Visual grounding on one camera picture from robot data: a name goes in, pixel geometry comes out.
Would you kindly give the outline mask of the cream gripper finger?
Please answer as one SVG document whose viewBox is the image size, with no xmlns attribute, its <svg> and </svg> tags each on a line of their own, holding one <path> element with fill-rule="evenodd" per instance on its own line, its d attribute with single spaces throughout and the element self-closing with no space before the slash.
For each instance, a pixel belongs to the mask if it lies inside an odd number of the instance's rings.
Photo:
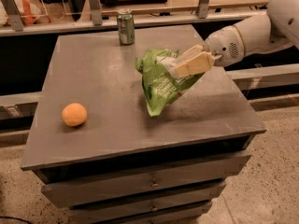
<svg viewBox="0 0 299 224">
<path fill-rule="evenodd" d="M 197 44 L 197 45 L 191 47 L 190 49 L 186 50 L 184 52 L 184 54 L 192 54 L 193 52 L 194 53 L 198 53 L 198 52 L 202 52 L 203 50 L 204 50 L 203 46 Z"/>
<path fill-rule="evenodd" d="M 190 59 L 184 59 L 178 63 L 173 73 L 175 77 L 187 77 L 203 74 L 214 65 L 213 56 L 210 52 L 202 51 Z"/>
</svg>

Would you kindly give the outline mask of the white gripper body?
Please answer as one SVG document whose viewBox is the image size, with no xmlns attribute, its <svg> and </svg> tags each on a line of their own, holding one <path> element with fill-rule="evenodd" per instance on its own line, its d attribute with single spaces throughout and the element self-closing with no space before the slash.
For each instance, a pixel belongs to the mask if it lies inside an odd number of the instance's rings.
<svg viewBox="0 0 299 224">
<path fill-rule="evenodd" d="M 205 40 L 212 53 L 215 66 L 227 67 L 238 63 L 245 57 L 245 47 L 238 29 L 234 25 L 226 26 Z"/>
</svg>

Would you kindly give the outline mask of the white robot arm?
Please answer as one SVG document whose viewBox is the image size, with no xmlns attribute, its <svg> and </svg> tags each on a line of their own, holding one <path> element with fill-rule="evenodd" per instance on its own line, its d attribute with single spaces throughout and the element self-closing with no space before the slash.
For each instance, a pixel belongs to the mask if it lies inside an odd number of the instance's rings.
<svg viewBox="0 0 299 224">
<path fill-rule="evenodd" d="M 270 0 L 262 15 L 226 26 L 180 55 L 171 74 L 183 78 L 227 67 L 252 54 L 268 54 L 299 45 L 299 0 Z"/>
</svg>

